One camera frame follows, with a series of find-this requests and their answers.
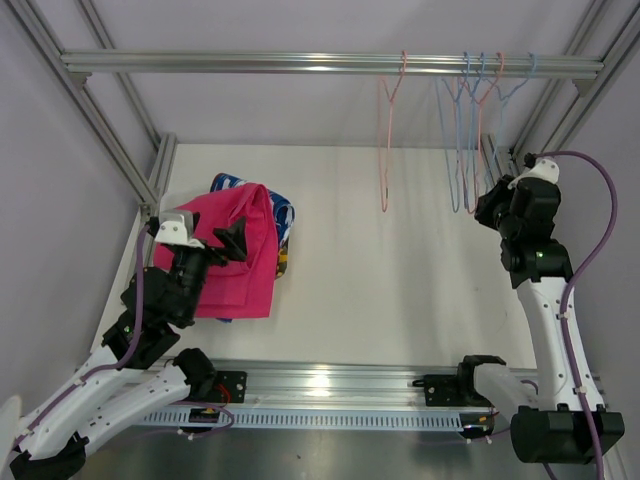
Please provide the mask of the pink trousers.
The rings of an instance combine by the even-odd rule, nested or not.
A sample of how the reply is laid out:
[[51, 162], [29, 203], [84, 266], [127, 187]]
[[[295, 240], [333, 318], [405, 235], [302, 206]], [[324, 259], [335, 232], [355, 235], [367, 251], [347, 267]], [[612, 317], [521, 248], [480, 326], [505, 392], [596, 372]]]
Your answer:
[[259, 319], [271, 314], [279, 255], [273, 206], [262, 184], [199, 195], [162, 211], [150, 228], [165, 307], [177, 317]]

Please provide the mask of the pink hanger of orange trousers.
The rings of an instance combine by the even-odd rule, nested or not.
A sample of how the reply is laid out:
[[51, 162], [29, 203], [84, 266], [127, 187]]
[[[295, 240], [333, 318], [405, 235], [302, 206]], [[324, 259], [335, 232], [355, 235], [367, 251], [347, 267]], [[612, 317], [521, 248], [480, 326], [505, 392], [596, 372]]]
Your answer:
[[[468, 214], [475, 212], [477, 200], [480, 196], [481, 133], [484, 105], [489, 94], [501, 80], [505, 68], [505, 56], [497, 52], [498, 67], [495, 76], [489, 78], [487, 71], [487, 56], [480, 54], [480, 69], [477, 76], [471, 79], [471, 58], [463, 55], [467, 68], [462, 77], [452, 80], [448, 87], [453, 103], [455, 127], [455, 158], [456, 182], [461, 187], [461, 201], [464, 211]], [[468, 98], [466, 120], [466, 147], [463, 148], [463, 96]]]

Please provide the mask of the light blue wire hanger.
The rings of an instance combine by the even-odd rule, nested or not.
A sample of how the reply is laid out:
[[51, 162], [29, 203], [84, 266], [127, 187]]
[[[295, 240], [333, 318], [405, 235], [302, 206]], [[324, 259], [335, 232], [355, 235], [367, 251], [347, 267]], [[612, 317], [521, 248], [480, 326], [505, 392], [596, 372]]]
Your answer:
[[464, 69], [461, 77], [446, 80], [438, 77], [435, 84], [438, 121], [445, 142], [445, 168], [450, 206], [453, 213], [472, 214], [475, 208], [477, 177], [474, 154], [471, 150], [471, 127], [464, 124], [463, 92], [469, 82], [471, 57], [463, 53]]

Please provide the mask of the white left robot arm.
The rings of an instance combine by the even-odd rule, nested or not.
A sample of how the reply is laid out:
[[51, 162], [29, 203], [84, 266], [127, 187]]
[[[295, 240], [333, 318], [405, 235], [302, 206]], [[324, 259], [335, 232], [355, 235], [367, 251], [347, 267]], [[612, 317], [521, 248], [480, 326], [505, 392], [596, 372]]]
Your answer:
[[245, 218], [214, 229], [215, 245], [196, 238], [199, 219], [170, 210], [141, 228], [123, 312], [73, 376], [20, 420], [9, 464], [14, 478], [70, 479], [146, 415], [213, 394], [217, 371], [198, 348], [180, 352], [151, 380], [127, 386], [179, 341], [179, 330], [194, 325], [209, 270], [247, 258]]

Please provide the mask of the olive yellow camouflage trousers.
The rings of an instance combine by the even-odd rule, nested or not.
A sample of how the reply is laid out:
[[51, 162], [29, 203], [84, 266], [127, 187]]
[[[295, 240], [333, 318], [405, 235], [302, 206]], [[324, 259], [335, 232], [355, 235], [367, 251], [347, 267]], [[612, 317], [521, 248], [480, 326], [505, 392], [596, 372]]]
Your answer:
[[288, 268], [288, 247], [283, 246], [280, 248], [276, 266], [276, 278], [282, 278]]

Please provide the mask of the blue hanger of camouflage trousers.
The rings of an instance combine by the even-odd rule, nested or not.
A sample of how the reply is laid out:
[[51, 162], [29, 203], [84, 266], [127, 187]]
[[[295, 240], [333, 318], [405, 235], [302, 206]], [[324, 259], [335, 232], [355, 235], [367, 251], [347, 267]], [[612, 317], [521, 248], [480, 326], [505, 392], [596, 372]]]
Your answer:
[[464, 79], [460, 81], [460, 88], [464, 88], [468, 95], [468, 121], [467, 121], [467, 148], [466, 160], [464, 163], [464, 205], [467, 213], [475, 212], [477, 199], [479, 197], [479, 180], [478, 180], [478, 161], [477, 161], [477, 142], [478, 142], [478, 108], [479, 100], [477, 99], [477, 91], [484, 78], [486, 67], [485, 54], [480, 54], [480, 70], [477, 71], [478, 76], [472, 78], [471, 55], [468, 52], [463, 53], [466, 61], [466, 72]]

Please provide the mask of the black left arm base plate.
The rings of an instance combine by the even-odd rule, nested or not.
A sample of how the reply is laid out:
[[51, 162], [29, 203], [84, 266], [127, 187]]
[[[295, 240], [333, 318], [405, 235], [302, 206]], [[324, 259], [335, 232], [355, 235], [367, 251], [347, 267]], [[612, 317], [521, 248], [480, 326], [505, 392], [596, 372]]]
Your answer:
[[218, 371], [213, 386], [204, 397], [206, 402], [243, 404], [247, 393], [248, 374], [245, 371]]

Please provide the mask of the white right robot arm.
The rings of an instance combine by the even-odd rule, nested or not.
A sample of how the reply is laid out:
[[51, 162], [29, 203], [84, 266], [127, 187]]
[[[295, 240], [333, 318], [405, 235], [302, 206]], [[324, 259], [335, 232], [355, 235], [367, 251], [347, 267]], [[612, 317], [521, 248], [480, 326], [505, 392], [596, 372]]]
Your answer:
[[524, 310], [537, 366], [536, 389], [502, 361], [481, 363], [455, 380], [467, 404], [484, 398], [509, 423], [523, 463], [603, 466], [625, 433], [591, 375], [573, 318], [574, 272], [567, 249], [552, 236], [558, 186], [536, 177], [503, 176], [482, 195], [475, 220], [499, 233], [501, 263]]

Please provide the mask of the blue white patterned trousers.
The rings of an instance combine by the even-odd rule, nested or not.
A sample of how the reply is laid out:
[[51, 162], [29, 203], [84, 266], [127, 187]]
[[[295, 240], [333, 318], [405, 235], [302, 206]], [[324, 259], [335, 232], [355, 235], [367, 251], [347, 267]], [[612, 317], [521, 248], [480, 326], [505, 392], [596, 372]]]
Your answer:
[[[219, 173], [214, 177], [210, 191], [215, 192], [236, 188], [247, 183], [248, 181], [242, 178], [227, 173]], [[269, 190], [268, 194], [276, 225], [279, 250], [281, 247], [287, 246], [289, 254], [289, 238], [295, 221], [295, 208], [291, 202], [281, 194], [274, 192], [273, 190]]]

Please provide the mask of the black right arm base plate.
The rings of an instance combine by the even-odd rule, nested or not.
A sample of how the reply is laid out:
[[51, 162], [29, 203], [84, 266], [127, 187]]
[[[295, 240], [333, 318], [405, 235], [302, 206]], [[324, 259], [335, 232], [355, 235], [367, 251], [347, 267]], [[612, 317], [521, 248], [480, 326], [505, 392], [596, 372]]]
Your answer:
[[428, 407], [485, 407], [486, 401], [464, 375], [431, 374], [412, 382], [424, 393]]

